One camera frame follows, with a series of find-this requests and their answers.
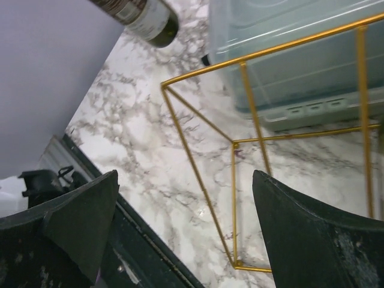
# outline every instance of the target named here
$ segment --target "gold wire rack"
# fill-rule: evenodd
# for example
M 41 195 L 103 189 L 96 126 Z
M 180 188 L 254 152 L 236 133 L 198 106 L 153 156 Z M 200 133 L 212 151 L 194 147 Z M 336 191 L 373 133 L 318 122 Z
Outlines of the gold wire rack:
M 265 147 L 265 141 L 270 140 L 289 140 L 289 139 L 299 139 L 299 138 L 308 138 L 315 136 L 329 136 L 341 133 L 348 133 L 353 131 L 362 131 L 363 139 L 364 139 L 364 166 L 365 166 L 365 187 L 366 187 L 366 195 L 367 195 L 367 205 L 368 205 L 368 215 L 369 217 L 374 217 L 374 200 L 373 200 L 373 187 L 372 187 L 372 172 L 371 172 L 371 155 L 370 155 L 370 135 L 369 130 L 375 129 L 379 127 L 379 124 L 369 124 L 368 118 L 368 88 L 367 88 L 367 64 L 365 57 L 365 32 L 368 28 L 368 25 L 380 20 L 384 19 L 384 13 L 378 14 L 373 17 L 369 17 L 366 19 L 362 19 L 347 25 L 343 25 L 334 29 L 330 29 L 318 34 L 314 34 L 308 37 L 304 37 L 299 40 L 291 41 L 289 43 L 285 43 L 282 45 L 278 45 L 272 48 L 268 48 L 262 51 L 254 52 L 242 57 L 234 58 L 226 62 L 222 62 L 219 64 L 215 64 L 212 66 L 208 66 L 199 70 L 195 70 L 189 72 L 187 74 L 180 75 L 178 77 L 171 78 L 167 81 L 161 83 L 161 91 L 163 93 L 164 100 L 168 106 L 171 117 L 175 123 L 176 129 L 179 133 L 181 142 L 183 147 L 187 153 L 188 159 L 192 165 L 193 171 L 196 175 L 197 181 L 200 185 L 200 188 L 204 194 L 205 200 L 208 204 L 209 211 L 213 217 L 213 221 L 215 223 L 217 232 L 221 239 L 221 243 L 224 247 L 225 253 L 228 257 L 228 260 L 233 268 L 239 270 L 246 271 L 257 271 L 257 272 L 272 272 L 271 269 L 268 268 L 259 268 L 259 267 L 251 267 L 245 266 L 244 263 L 238 259 L 238 246 L 237 246 L 237 221 L 236 221 L 236 173 L 235 173 L 235 150 L 239 148 L 240 144 L 247 142 L 259 142 L 260 148 L 262 151 L 262 156 L 265 164 L 265 169 L 268 174 L 272 175 L 272 170 L 268 160 L 268 153 Z M 298 45 L 302 45 L 305 43 L 309 43 L 312 41 L 316 41 L 319 39 L 323 39 L 326 37 L 330 37 L 335 34 L 339 34 L 342 32 L 346 32 L 349 30 L 356 30 L 356 49 L 357 49 L 357 65 L 358 65 L 358 85 L 359 85 L 359 93 L 360 93 L 360 120 L 361 126 L 353 127 L 353 128 L 344 128 L 337 130 L 329 130 L 329 131 L 321 131 L 315 133 L 302 133 L 302 134 L 290 134 L 283 136 L 271 136 L 271 137 L 263 137 L 262 130 L 260 128 L 259 119 L 257 116 L 256 104 L 254 102 L 253 93 L 250 86 L 249 76 L 247 72 L 247 61 L 258 58 L 261 56 L 265 56 L 268 54 L 272 54 L 278 51 L 286 50 L 288 48 L 292 48 Z M 228 67 L 231 65 L 239 65 L 240 71 L 242 74 L 242 79 L 244 81 L 245 91 L 247 94 L 248 102 L 250 105 L 252 120 L 254 123 L 254 128 L 256 130 L 257 138 L 253 139 L 231 139 L 226 133 L 221 131 L 215 124 L 213 124 L 209 119 L 207 119 L 204 115 L 202 115 L 196 108 L 194 108 L 190 103 L 188 103 L 185 99 L 183 99 L 175 90 L 173 90 L 170 85 L 176 82 L 180 82 L 182 80 L 198 76 L 201 74 L 205 74 L 217 69 L 221 69 L 224 67 Z M 209 194 L 206 190 L 206 187 L 203 183 L 202 177 L 200 175 L 199 169 L 197 168 L 196 162 L 192 156 L 191 150 L 189 149 L 188 143 L 183 134 L 183 130 L 180 126 L 180 123 L 176 117 L 175 110 L 172 106 L 168 93 L 173 95 L 177 100 L 179 100 L 185 107 L 194 112 L 201 120 L 207 123 L 212 129 L 222 135 L 225 139 L 227 139 L 232 144 L 231 150 L 231 170 L 232 170 L 232 233 L 233 233 L 233 258 L 231 257 L 229 248 L 224 240 L 224 235 L 220 224 L 218 222 L 216 213 L 214 211 L 214 207 L 212 205 Z

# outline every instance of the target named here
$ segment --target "wine bottle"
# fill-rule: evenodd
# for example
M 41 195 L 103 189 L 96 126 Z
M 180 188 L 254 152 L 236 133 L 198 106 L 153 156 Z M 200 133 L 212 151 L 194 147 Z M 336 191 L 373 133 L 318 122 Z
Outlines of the wine bottle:
M 175 12 L 163 0 L 90 0 L 149 44 L 169 45 L 179 30 Z

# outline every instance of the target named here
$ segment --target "countertop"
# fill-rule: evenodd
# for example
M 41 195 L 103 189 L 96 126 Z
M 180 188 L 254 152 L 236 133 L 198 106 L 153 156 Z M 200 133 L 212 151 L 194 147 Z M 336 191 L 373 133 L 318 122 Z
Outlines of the countertop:
M 176 40 L 155 49 L 125 30 L 67 134 L 102 172 L 118 171 L 120 193 L 206 287 L 274 287 L 271 274 L 235 271 L 229 265 L 164 103 L 160 83 L 202 68 L 200 59 L 208 49 L 208 0 L 170 3 L 181 24 Z M 256 136 L 252 122 L 233 111 L 216 73 L 173 87 L 234 139 Z M 230 145 L 182 104 L 173 103 L 232 250 Z M 294 132 L 351 125 L 356 122 Z M 266 147 L 278 180 L 328 204 L 367 215 L 360 133 L 270 141 Z M 242 144 L 236 153 L 239 256 L 246 264 L 268 266 L 251 190 L 255 169 L 265 170 L 259 145 Z

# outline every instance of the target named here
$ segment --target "black strip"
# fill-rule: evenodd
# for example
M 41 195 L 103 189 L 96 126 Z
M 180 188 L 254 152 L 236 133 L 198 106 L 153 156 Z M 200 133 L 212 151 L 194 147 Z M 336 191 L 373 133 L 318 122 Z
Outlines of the black strip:
M 64 135 L 62 140 L 64 145 L 68 148 L 68 151 L 73 154 L 75 160 L 82 165 L 82 168 L 90 176 L 95 178 L 101 176 L 101 172 L 93 165 L 93 163 L 76 146 L 67 134 Z M 125 217 L 131 226 L 138 231 L 141 237 L 161 257 L 162 261 L 165 262 L 173 273 L 183 282 L 185 285 L 184 287 L 204 287 L 120 194 L 118 196 L 116 209 Z

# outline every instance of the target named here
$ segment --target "bottle label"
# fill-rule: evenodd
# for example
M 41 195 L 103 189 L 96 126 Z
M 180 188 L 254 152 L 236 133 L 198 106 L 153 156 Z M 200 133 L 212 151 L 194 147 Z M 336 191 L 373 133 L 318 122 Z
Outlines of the bottle label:
M 169 14 L 159 0 L 129 0 L 116 17 L 144 40 L 151 40 L 164 29 Z

